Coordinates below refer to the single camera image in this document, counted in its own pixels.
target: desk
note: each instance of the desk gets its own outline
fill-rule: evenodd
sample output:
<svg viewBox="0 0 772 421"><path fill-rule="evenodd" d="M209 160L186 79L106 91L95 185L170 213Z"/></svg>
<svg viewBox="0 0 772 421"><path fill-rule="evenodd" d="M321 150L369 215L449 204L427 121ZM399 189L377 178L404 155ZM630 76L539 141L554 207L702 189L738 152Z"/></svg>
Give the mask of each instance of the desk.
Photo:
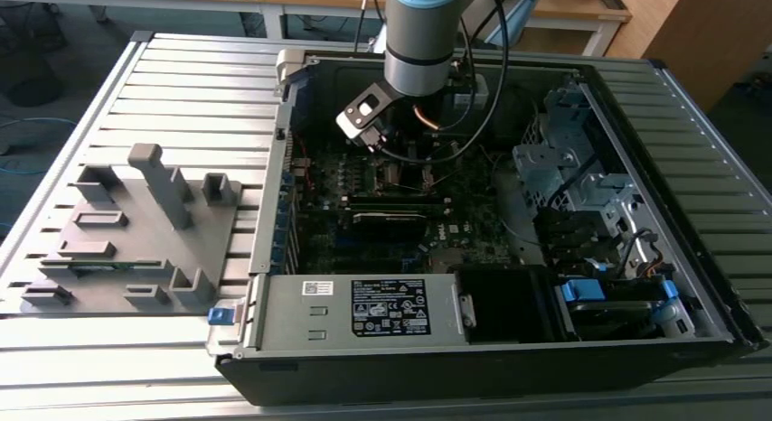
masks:
<svg viewBox="0 0 772 421"><path fill-rule="evenodd" d="M177 8L221 12L261 13L270 39L284 39L282 17L286 14L359 17L363 0L14 0L83 5L145 8ZM369 9L367 17L377 17ZM530 28L591 32L583 54L602 56L615 38L619 26L630 21L627 10L610 9L603 0L542 0L530 19Z"/></svg>
<svg viewBox="0 0 772 421"><path fill-rule="evenodd" d="M285 14L357 17L363 0L261 0L261 3L266 27L281 30L280 19ZM384 0L380 0L380 6L385 7ZM608 8L603 0L540 0L527 27L591 32L582 54L603 56L619 26L631 18L628 10ZM269 32L268 37L280 39L284 33Z"/></svg>
<svg viewBox="0 0 772 421"><path fill-rule="evenodd" d="M206 55L206 60L212 61L210 69L200 67L201 55L197 55L198 58L176 56L174 48L169 47L173 42L188 43L189 48L194 47L193 52L214 52L214 60ZM249 186L241 197L241 216L230 242L232 257L224 270L228 284L218 291L222 297L244 296L249 283L252 237L258 212L265 208L261 204L266 166L234 155L250 153L250 157L268 157L266 139L270 135L261 133L260 126L256 126L256 123L264 124L265 119L245 117L244 114L238 117L212 117L212 111L208 114L206 110L200 109L186 117L188 121L182 121L189 125L185 129L164 131L160 130L162 126L157 123L157 114L178 115L174 107L181 100L210 102L201 106L209 105L212 109L213 104L218 105L220 114L225 112L224 106L230 112L244 113L240 108L245 103L252 107L256 104L277 104L280 100L273 89L261 86L260 82L274 76L278 52L286 48L351 51L352 46L351 43L174 34L157 34L150 43L131 42L0 247L0 289L25 277L22 272L14 270L13 261L26 260L29 253L39 254L57 248L57 230L65 227L71 217L71 207L82 199L75 187L69 186L79 166L110 163L115 159L106 159L109 154L118 158L115 154L129 152L136 142L149 139L153 141L146 142L157 142L169 148L165 161L173 164L177 158L174 164L184 170L188 179L201 180L204 172L212 170L226 173L230 179ZM172 50L169 56L164 54L166 50ZM148 51L156 51L161 55L157 58L172 58L172 67L184 71L157 69L168 62L158 64L150 60L145 56ZM245 59L244 52L261 54ZM646 61L584 60L517 53L512 60L582 61L596 67L622 108L626 112L639 113L632 126L639 130L648 151L659 155L656 162L662 167L670 166L670 171L675 171L674 167L679 164L680 169L706 164L694 161L675 163L675 158L690 160L695 152L721 152L718 160L729 161L727 170L733 172L729 178L698 176L694 180L684 174L674 173L670 177L679 197L690 199L686 201L692 206L688 216L702 227L703 233L712 233L707 235L718 238L734 236L731 233L739 230L763 229L772 225L769 222L771 217L761 211L769 208L761 202L761 197L766 196L763 187L749 183L745 166L737 164L731 154L726 153L729 147L718 131L680 94L675 83L655 75ZM148 82L127 84L131 76L144 75L149 70L168 77L172 71L178 72L172 74L174 85L160 92ZM225 70L238 70L240 76L224 78L220 73ZM221 81L218 92L209 87L213 80ZM157 103L154 109L148 110L148 103L134 105L131 109L127 109L127 105L122 108L117 102L119 94L123 94L121 99L125 102L153 100ZM648 113L652 113L652 117L663 113L671 117L652 120L646 118ZM129 126L131 131L118 133L107 122L114 121L111 117L121 120L127 115L136 118ZM687 120L682 123L686 126L674 131L676 120L672 116L694 117L694 120ZM678 151L668 151L674 143ZM202 158L208 160L206 170L201 169ZM121 168L126 172L129 167L123 164ZM730 185L731 189L718 187L726 186L730 179L737 180L737 185ZM754 197L747 194L741 196L739 192L738 195L727 195L726 191L754 191ZM706 209L715 209L715 214L706 214ZM735 252L754 249L749 242L738 243ZM718 244L727 245L729 242L725 240ZM731 271L733 284L741 296L750 301L749 308L757 323L769 330L772 329L772 275L770 257L759 255L759 252L757 249L754 255L725 255L722 263ZM614 419L623 411L642 414L642 419L662 420L674 419L674 412L678 411L699 420L711 419L715 413L738 414L738 419L763 419L761 414L772 410L772 400L769 398L772 389L772 350L758 352L727 365L686 370L676 376L626 391L352 406L254 407L214 369L214 361L205 349L209 335L205 317L9 318L0 320L0 335L0 419L5 420L415 419L417 416L463 415L473 418L481 413L495 412L497 419L507 419L503 414L517 413L509 418L517 419L523 414L522 417L527 419L567 421Z"/></svg>

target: metal work surface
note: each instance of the metal work surface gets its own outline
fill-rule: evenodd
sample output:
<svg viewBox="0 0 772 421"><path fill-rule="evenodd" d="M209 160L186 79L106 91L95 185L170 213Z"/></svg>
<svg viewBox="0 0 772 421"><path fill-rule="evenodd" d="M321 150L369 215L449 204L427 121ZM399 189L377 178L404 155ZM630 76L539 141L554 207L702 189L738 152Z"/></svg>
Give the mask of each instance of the metal work surface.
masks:
<svg viewBox="0 0 772 421"><path fill-rule="evenodd" d="M351 45L170 34L131 43L0 248L3 288L11 265L57 248L58 231L82 198L67 186L81 165L123 164L134 143L154 142L166 149L165 164L180 166L186 179L202 180L205 173L217 171L244 184L220 296L245 294L272 118L280 103L274 64L286 47L348 50ZM644 61L531 54L516 59L588 63L602 72L719 265L767 331L772 328L772 201L668 73ZM125 178L140 176L129 166L118 166L117 172ZM674 403L680 403L682 414L690 410L691 416L699 416L717 410L711 405L718 401L738 416L753 413L772 396L772 352L767 350L618 393L253 407L216 370L205 348L209 332L205 317L2 320L0 410L7 412L0 417L320 415L341 419L582 408L584 419L611 414L615 407L638 411L631 405L652 403L658 405L642 409L651 416L666 416Z"/></svg>

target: warning label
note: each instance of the warning label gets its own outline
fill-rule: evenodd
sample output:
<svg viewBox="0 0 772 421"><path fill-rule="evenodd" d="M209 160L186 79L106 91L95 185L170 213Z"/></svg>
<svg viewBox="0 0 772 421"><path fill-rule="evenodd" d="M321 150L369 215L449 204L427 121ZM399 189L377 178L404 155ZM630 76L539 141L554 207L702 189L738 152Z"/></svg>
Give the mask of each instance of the warning label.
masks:
<svg viewBox="0 0 772 421"><path fill-rule="evenodd" d="M352 281L352 331L357 337L432 334L424 280Z"/></svg>

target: blue latch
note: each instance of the blue latch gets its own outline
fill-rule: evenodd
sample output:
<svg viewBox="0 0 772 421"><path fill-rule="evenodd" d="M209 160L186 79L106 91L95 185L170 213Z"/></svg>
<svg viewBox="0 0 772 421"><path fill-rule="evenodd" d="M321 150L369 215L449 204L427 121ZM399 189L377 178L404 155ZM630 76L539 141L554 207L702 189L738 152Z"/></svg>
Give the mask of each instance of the blue latch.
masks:
<svg viewBox="0 0 772 421"><path fill-rule="evenodd" d="M666 290L666 295L668 299L675 299L679 297L679 288L676 287L676 283L671 280L666 280L663 282L663 289Z"/></svg>
<svg viewBox="0 0 772 421"><path fill-rule="evenodd" d="M560 287L567 302L604 301L604 289L598 279L572 279Z"/></svg>
<svg viewBox="0 0 772 421"><path fill-rule="evenodd" d="M210 308L206 320L209 324L232 326L236 323L237 310L233 308Z"/></svg>

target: floor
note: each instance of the floor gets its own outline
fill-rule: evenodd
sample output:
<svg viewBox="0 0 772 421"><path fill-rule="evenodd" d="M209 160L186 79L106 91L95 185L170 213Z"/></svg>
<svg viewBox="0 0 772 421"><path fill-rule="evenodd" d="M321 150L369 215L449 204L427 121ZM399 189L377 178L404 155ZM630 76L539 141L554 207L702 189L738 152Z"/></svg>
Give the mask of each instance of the floor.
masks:
<svg viewBox="0 0 772 421"><path fill-rule="evenodd" d="M15 107L0 96L0 125L6 123L6 117L63 117L78 121L131 34L138 30L244 37L246 27L250 34L266 36L262 18L257 14L109 7L110 22L98 23L85 5L61 5L61 12L58 21L69 47L49 53L46 58L66 83L66 94L38 108ZM288 17L292 38L336 42L355 39L357 19L321 16L310 19L316 29L306 31L300 17ZM379 31L379 21L368 19L361 40L376 36ZM45 171L69 139L70 129L71 126L59 123L22 123L0 128L0 169ZM42 179L42 174L19 175L0 171L0 239L9 233Z"/></svg>
<svg viewBox="0 0 772 421"><path fill-rule="evenodd" d="M61 5L61 10L58 20L70 45L47 54L47 59L66 82L66 94L57 102L38 108L14 107L0 97L0 117L63 117L78 121L137 30L245 36L246 27L250 34L265 36L262 19L256 14L110 7L110 22L98 23L83 5ZM316 29L305 31L300 17L289 16L290 37L332 41L355 39L356 19L313 16L310 23ZM379 30L379 21L367 20L363 40L375 36ZM767 155L772 141L770 107L772 93L750 96L745 89L735 88L711 112L719 130L769 188L772 187L772 164ZM30 123L0 128L0 168L45 171L57 158L69 132L70 126L58 123ZM10 151L2 154L6 145L10 145ZM42 178L42 175L0 172L0 238L7 234Z"/></svg>

